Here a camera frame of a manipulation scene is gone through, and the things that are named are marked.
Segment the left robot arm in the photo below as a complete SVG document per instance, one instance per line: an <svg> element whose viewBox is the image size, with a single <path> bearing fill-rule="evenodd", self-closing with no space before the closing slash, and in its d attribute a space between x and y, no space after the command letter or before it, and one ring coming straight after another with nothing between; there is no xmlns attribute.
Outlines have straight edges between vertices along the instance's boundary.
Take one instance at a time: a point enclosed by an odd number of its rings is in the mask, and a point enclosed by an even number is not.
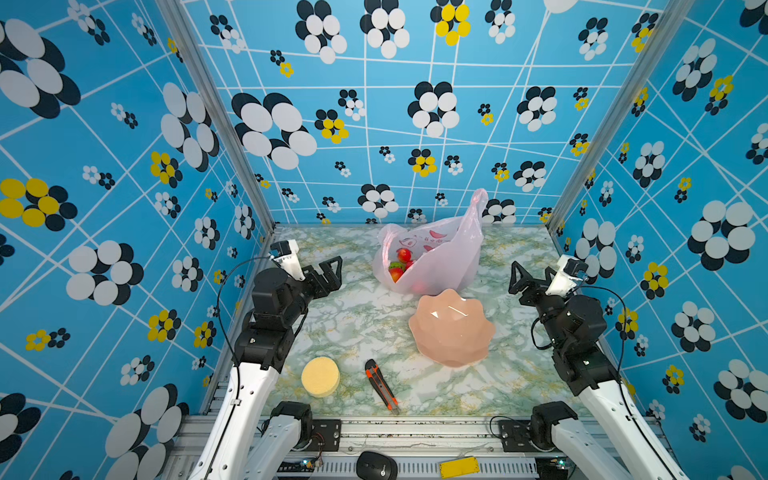
<svg viewBox="0 0 768 480"><path fill-rule="evenodd" d="M266 432L256 433L300 331L294 325L306 320L311 301L341 288L343 259L303 267L289 254L274 263L254 276L253 308L231 349L233 369L224 404L192 479L271 479L291 450L309 441L311 408L297 402L285 403L268 420Z"/></svg>

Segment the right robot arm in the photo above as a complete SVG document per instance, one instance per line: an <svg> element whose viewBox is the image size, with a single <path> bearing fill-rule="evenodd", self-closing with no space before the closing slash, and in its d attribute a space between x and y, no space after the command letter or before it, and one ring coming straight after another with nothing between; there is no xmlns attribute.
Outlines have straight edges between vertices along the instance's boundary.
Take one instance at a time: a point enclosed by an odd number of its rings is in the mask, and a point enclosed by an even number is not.
<svg viewBox="0 0 768 480"><path fill-rule="evenodd" d="M589 479L683 479L685 473L631 399L618 368L598 344L607 328L596 298L579 293L587 265L572 256L559 258L542 279L519 262L511 265L508 291L537 311L534 321L549 338L559 378L591 412L614 450L608 452L587 431L566 403L533 408L530 438L540 450L558 450Z"/></svg>

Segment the pink plastic bag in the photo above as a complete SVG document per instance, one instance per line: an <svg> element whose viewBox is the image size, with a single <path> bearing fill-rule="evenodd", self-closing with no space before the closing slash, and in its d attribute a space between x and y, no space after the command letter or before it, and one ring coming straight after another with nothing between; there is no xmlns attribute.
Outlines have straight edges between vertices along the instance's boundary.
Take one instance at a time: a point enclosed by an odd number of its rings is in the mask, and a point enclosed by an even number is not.
<svg viewBox="0 0 768 480"><path fill-rule="evenodd" d="M459 291L468 286L479 266L484 240L482 212L487 202L487 192L478 189L462 216L411 230L385 225L378 233L379 249L372 262L375 278L399 294L438 295L447 289ZM411 252L412 264L398 280L393 280L389 266L397 260L400 249Z"/></svg>

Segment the red orange mango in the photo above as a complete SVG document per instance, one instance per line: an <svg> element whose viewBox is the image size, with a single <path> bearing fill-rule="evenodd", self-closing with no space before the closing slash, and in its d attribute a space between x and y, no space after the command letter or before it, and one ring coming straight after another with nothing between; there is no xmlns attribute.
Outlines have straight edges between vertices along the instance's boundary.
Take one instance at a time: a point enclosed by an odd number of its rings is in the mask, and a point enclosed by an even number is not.
<svg viewBox="0 0 768 480"><path fill-rule="evenodd" d="M391 276L391 279L397 283L399 279L403 276L404 270L402 268L392 268L389 270L389 274Z"/></svg>

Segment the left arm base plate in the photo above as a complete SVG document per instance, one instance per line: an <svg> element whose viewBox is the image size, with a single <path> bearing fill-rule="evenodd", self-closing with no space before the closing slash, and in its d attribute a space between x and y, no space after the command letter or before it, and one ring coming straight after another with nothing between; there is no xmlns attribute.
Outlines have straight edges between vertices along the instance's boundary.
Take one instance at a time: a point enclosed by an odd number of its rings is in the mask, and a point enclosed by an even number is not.
<svg viewBox="0 0 768 480"><path fill-rule="evenodd" d="M339 419L320 419L308 422L282 414L265 420L257 432L261 433L257 446L269 445L283 452L336 452L339 449L342 422Z"/></svg>

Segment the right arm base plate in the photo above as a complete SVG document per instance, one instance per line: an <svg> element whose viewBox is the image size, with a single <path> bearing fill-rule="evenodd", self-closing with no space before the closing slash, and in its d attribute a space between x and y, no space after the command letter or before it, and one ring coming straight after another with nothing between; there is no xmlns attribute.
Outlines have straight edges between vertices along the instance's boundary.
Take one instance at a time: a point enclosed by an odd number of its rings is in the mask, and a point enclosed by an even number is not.
<svg viewBox="0 0 768 480"><path fill-rule="evenodd" d="M490 434L501 442L506 453L561 453L554 443L555 431L565 427L585 428L585 425L572 418L551 422L494 416L489 420Z"/></svg>

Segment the red strawberry fruit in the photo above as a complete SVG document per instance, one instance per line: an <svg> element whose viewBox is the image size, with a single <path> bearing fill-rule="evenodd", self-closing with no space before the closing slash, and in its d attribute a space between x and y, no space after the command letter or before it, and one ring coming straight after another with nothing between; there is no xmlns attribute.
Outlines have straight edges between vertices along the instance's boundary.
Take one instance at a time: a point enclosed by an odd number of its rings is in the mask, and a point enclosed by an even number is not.
<svg viewBox="0 0 768 480"><path fill-rule="evenodd" d="M405 265L412 262L412 252L407 248L400 248L396 251L397 261Z"/></svg>

